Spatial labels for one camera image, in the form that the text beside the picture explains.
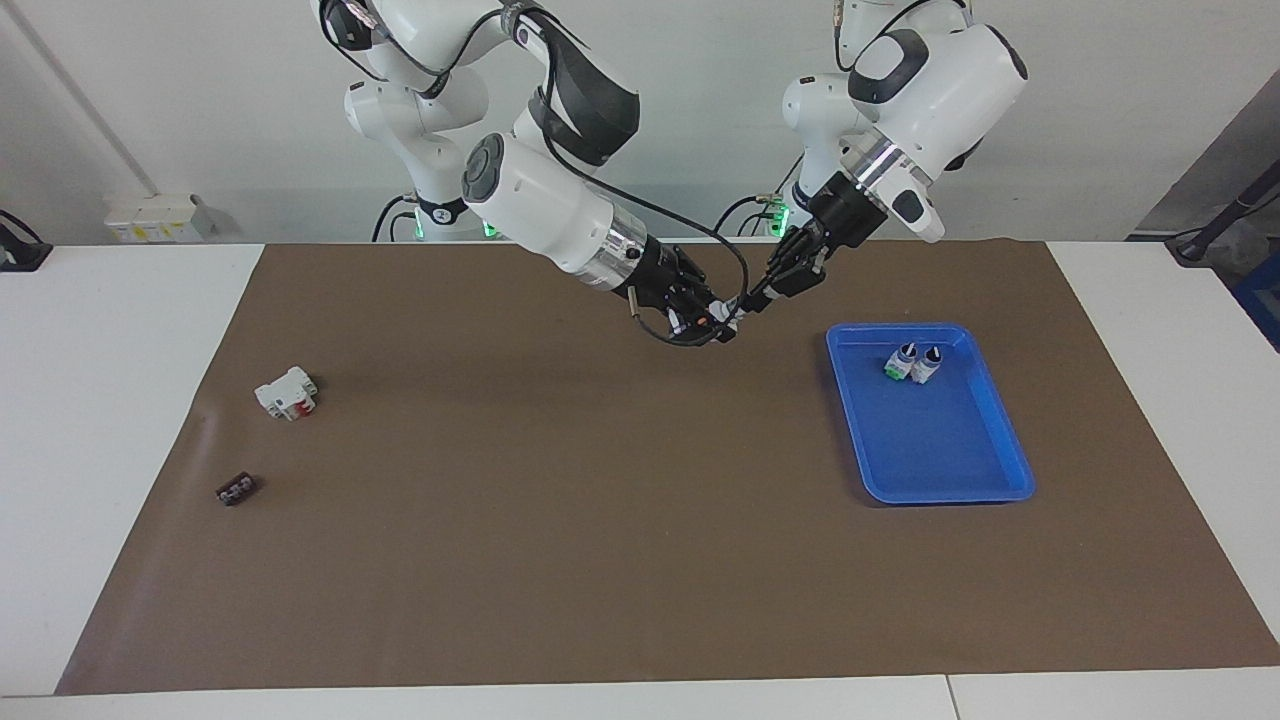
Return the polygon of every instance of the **table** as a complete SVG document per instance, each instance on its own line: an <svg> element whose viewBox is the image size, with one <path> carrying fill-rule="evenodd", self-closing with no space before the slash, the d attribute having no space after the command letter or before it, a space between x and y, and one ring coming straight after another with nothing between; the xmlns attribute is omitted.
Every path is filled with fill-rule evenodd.
<svg viewBox="0 0 1280 720"><path fill-rule="evenodd" d="M260 251L60 249L40 273L0 283L0 421L22 428L6 433L0 475L0 694L56 684ZM1052 252L1275 633L1280 357L1211 273L1178 268L1160 246ZM1221 372L1224 359L1247 372ZM0 701L0 716L594 716L593 703L690 717L1274 717L1280 670L33 698Z"/></svg>

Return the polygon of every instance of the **brown surface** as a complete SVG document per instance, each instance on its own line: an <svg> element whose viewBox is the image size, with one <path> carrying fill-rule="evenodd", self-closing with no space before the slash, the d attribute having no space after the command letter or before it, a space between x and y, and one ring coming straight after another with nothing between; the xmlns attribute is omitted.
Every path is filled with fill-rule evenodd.
<svg viewBox="0 0 1280 720"><path fill-rule="evenodd" d="M58 692L1280 664L1043 246L833 265L682 351L517 249L269 247ZM1034 498L870 500L823 333L886 320L974 332Z"/></svg>

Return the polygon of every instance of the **blue tray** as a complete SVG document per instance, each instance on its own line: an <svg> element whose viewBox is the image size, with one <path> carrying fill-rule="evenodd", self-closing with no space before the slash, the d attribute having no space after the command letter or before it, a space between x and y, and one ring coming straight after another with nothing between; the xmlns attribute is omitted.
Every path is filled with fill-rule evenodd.
<svg viewBox="0 0 1280 720"><path fill-rule="evenodd" d="M896 382L884 363L915 342L942 348L923 386ZM891 505L1015 502L1036 479L978 341L960 325L836 325L827 333L863 484Z"/></svg>

